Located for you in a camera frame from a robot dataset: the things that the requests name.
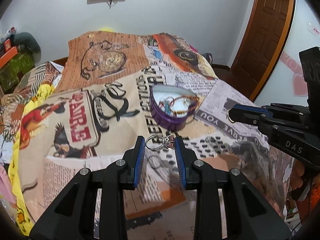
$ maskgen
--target red object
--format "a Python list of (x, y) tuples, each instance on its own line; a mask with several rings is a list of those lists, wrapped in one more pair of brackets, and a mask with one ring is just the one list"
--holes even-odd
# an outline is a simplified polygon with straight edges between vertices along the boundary
[(12, 48), (11, 41), (10, 41), (10, 39), (7, 39), (4, 42), (4, 50), (5, 50), (5, 52), (8, 52), (11, 48)]
[(12, 47), (7, 53), (0, 58), (0, 68), (2, 68), (7, 62), (18, 54), (17, 47)]

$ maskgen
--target screw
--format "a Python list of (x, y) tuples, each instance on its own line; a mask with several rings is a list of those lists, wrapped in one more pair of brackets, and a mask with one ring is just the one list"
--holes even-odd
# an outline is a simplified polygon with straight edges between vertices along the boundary
[(80, 170), (81, 175), (87, 175), (88, 173), (89, 173), (89, 169), (87, 169), (87, 168), (83, 168)]
[(117, 161), (116, 161), (116, 165), (117, 165), (117, 166), (123, 166), (123, 165), (125, 165), (125, 160), (122, 160), (122, 159), (121, 159), (121, 160), (117, 160)]
[(239, 171), (238, 169), (236, 169), (236, 168), (233, 168), (233, 169), (231, 170), (231, 173), (232, 173), (233, 175), (235, 175), (235, 176), (240, 175), (240, 171)]
[(195, 164), (195, 166), (201, 167), (204, 163), (203, 163), (203, 161), (201, 161), (201, 160), (196, 160), (196, 161), (194, 162), (194, 164)]

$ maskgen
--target orange box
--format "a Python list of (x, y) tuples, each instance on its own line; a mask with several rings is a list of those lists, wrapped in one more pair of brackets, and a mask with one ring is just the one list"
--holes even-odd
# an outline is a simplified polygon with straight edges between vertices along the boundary
[(18, 54), (17, 47), (12, 47), (0, 58), (0, 68), (2, 68), (7, 62)]

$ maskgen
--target bedsheet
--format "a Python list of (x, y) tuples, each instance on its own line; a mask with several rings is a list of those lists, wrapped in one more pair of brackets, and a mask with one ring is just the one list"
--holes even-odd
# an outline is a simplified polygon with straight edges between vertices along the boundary
[[(69, 42), (68, 62), (55, 93), (20, 125), (18, 172), (30, 223), (81, 168), (105, 168), (132, 148), (138, 135), (165, 135), (148, 105), (150, 87), (156, 84), (199, 96), (196, 118), (179, 131), (186, 147), (215, 168), (239, 168), (283, 216), (292, 158), (270, 147), (259, 131), (232, 126), (226, 119), (235, 103), (252, 102), (218, 80), (207, 61), (181, 38), (90, 32)], [(126, 191), (124, 200), (130, 240), (193, 238), (196, 194), (180, 188), (174, 151), (146, 150), (141, 183)], [(226, 237), (222, 192), (220, 206)], [(27, 235), (24, 216), (20, 228)]]

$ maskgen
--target door panel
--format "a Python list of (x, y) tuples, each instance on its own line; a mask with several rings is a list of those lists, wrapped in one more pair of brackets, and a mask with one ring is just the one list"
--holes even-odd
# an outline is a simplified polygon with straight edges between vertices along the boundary
[(265, 73), (279, 43), (289, 0), (258, 0), (252, 24), (232, 74), (243, 84), (240, 92), (249, 97)]

